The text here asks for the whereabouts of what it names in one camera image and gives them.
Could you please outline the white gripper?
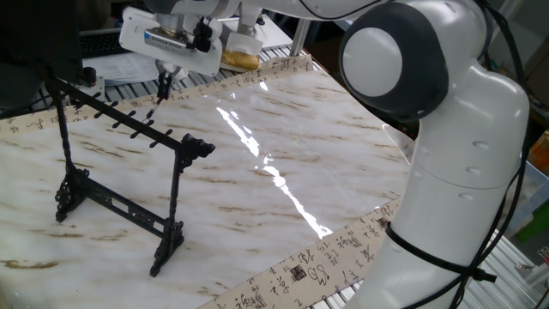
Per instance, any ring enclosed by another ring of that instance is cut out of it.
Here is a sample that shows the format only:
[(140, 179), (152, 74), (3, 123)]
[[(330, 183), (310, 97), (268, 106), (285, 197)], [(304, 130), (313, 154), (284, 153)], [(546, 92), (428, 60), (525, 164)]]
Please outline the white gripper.
[[(175, 6), (167, 14), (128, 7), (120, 45), (132, 52), (168, 62), (205, 76), (220, 67), (222, 24), (212, 16), (214, 6)], [(169, 98), (172, 74), (159, 73), (157, 102)]]

